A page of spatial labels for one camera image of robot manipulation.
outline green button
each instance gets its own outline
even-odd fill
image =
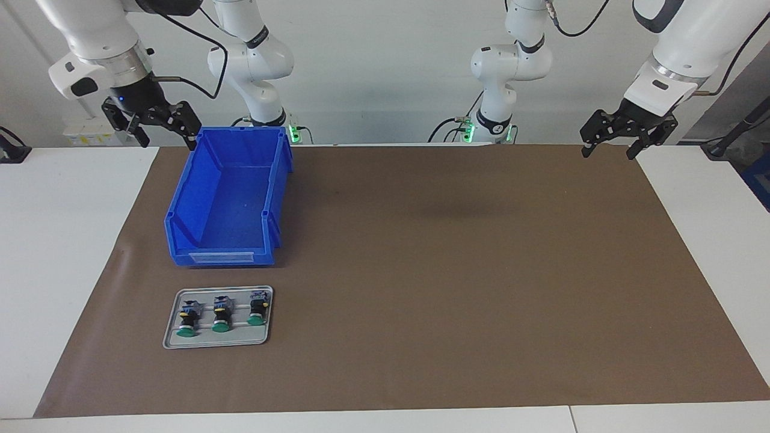
[[[249,317],[249,320],[247,320],[251,326],[262,326],[265,324],[265,319],[262,319],[260,316],[252,316]]]
[[[230,325],[228,324],[214,324],[214,326],[211,327],[211,331],[214,332],[227,332],[230,330]]]
[[[195,337],[195,330],[188,327],[183,327],[176,332],[180,337]]]

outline tray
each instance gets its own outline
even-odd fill
[[[246,321],[251,314],[251,294],[255,291],[264,291],[269,295],[268,306],[264,317],[265,323],[253,326]],[[273,309],[273,288],[270,286],[248,287],[221,287],[205,289],[180,290],[174,298],[174,304],[169,316],[169,324],[163,338],[163,347],[166,349],[190,349],[197,347],[224,347],[243,346],[249,344],[262,344],[267,341],[270,332],[270,321]],[[233,313],[230,327],[227,332],[214,332],[212,330],[215,317],[214,298],[227,296],[233,300]],[[179,312],[188,300],[197,300],[201,306],[200,318],[196,324],[194,337],[180,337],[177,335],[182,319]]]

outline cable connector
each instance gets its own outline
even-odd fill
[[[545,8],[548,10],[548,16],[556,26],[559,26],[559,18],[556,16],[556,8],[551,0],[545,0]]]
[[[230,128],[234,127],[235,125],[238,125],[241,122],[251,123],[251,117],[250,116],[244,116],[244,117],[239,117],[238,119],[233,120],[233,123],[230,125]]]

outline white wall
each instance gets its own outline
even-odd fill
[[[559,2],[562,25],[582,28],[601,0]],[[77,102],[53,89],[45,63],[65,54],[63,38],[32,0],[0,0],[0,122],[33,145],[59,146],[64,122],[87,117]],[[470,56],[483,45],[511,42],[499,0],[259,0],[271,32],[296,57],[295,72],[276,82],[284,105],[312,127],[319,143],[422,142],[439,121],[463,115],[480,91],[470,74]],[[213,6],[204,7],[212,12]],[[208,42],[186,34],[162,18],[131,14],[159,75],[183,75],[209,89],[216,80],[206,66]],[[207,35],[226,36],[197,15],[183,21]],[[34,35],[31,42],[24,28]],[[765,32],[757,38],[770,39]],[[579,39],[547,30],[556,61],[539,82],[516,85],[514,122],[520,143],[576,143],[578,130],[598,108],[614,111],[640,64],[655,45],[654,35],[634,20],[631,2],[611,2],[594,29]],[[37,45],[42,54],[30,54]],[[747,50],[740,71],[758,49]],[[187,99],[206,125],[229,124],[246,114],[231,89],[210,101],[181,84],[165,85],[169,101]],[[103,96],[87,107],[97,115]],[[678,110],[678,141],[713,99]],[[180,143],[152,131],[156,144]]]

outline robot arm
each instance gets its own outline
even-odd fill
[[[516,103],[511,82],[542,79],[551,70],[554,57],[545,45],[544,33],[547,19],[544,0],[512,0],[505,27],[516,42],[474,53],[471,70],[484,84],[484,99],[473,118],[474,141],[501,141]]]
[[[270,34],[251,0],[214,0],[222,29],[240,39],[228,45],[225,81],[246,101],[254,126],[283,126],[286,110],[268,79],[289,76],[294,57],[289,48]],[[220,49],[209,52],[209,69],[218,76],[224,63]]]
[[[162,126],[181,135],[190,149],[195,147],[201,126],[198,117],[187,102],[166,101],[126,11],[191,15],[203,0],[36,1],[70,48],[49,69],[61,94],[77,99],[109,89],[102,110],[115,129],[127,131],[147,147],[149,137],[141,125]]]
[[[634,15],[658,44],[618,111],[598,110],[581,129],[583,156],[619,136],[637,137],[634,159],[677,127],[674,109],[689,99],[770,11],[769,0],[634,0]]]

